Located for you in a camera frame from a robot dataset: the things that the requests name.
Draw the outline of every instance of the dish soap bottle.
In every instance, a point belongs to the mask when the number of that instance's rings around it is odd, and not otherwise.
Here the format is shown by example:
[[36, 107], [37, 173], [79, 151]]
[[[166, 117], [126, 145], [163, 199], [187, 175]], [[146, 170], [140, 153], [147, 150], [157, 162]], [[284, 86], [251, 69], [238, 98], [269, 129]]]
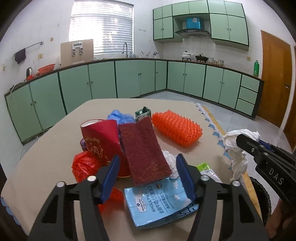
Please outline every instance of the dish soap bottle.
[[254, 63], [254, 72], [253, 72], [253, 75], [255, 77], [258, 77], [259, 76], [259, 63], [258, 63], [258, 60], [256, 60], [255, 63]]

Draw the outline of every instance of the towel rack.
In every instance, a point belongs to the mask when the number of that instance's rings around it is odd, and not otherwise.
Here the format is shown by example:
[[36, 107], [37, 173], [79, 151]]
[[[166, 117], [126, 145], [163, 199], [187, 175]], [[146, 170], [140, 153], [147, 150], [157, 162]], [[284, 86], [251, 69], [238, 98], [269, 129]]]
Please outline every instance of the towel rack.
[[30, 47], [32, 47], [32, 46], [34, 46], [34, 45], [37, 45], [37, 44], [42, 45], [42, 44], [44, 44], [44, 41], [41, 41], [41, 42], [39, 42], [39, 43], [32, 44], [32, 45], [30, 45], [29, 47], [26, 47], [25, 49], [30, 48]]

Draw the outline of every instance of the silver screw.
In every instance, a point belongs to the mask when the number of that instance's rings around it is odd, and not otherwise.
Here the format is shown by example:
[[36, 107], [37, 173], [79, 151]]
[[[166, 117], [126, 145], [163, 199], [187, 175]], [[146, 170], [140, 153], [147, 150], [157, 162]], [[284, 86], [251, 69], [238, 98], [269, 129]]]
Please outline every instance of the silver screw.
[[232, 185], [235, 187], [239, 187], [240, 186], [240, 182], [239, 181], [233, 181]]
[[63, 187], [63, 186], [65, 186], [65, 183], [64, 183], [64, 182], [58, 182], [58, 183], [57, 183], [57, 187], [58, 187], [58, 188], [61, 188], [61, 187]]
[[203, 180], [203, 181], [208, 181], [208, 180], [210, 179], [210, 177], [207, 176], [207, 175], [202, 175], [202, 176], [200, 177], [200, 179]]
[[89, 182], [93, 182], [93, 181], [96, 180], [96, 176], [89, 176], [89, 177], [87, 178], [87, 180], [88, 180]]

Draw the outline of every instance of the black wheel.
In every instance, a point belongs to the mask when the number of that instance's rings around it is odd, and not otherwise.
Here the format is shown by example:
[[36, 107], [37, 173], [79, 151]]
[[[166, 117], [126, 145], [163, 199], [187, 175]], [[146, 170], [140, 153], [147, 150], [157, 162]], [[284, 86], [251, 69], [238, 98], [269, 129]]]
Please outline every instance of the black wheel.
[[255, 189], [258, 201], [259, 201], [261, 214], [262, 214], [262, 221], [265, 226], [270, 215], [271, 215], [270, 197], [269, 197], [269, 194], [267, 193], [266, 189], [263, 187], [263, 185], [260, 182], [258, 182], [253, 177], [250, 177], [250, 179], [251, 179], [251, 182], [252, 182], [253, 187]]

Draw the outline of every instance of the brown sponge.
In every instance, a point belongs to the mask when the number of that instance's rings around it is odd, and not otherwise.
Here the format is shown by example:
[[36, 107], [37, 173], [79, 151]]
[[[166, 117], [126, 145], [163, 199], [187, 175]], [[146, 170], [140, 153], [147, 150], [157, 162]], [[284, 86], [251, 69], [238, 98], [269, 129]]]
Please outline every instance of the brown sponge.
[[169, 177], [172, 171], [163, 156], [151, 117], [119, 125], [128, 165], [136, 186]]

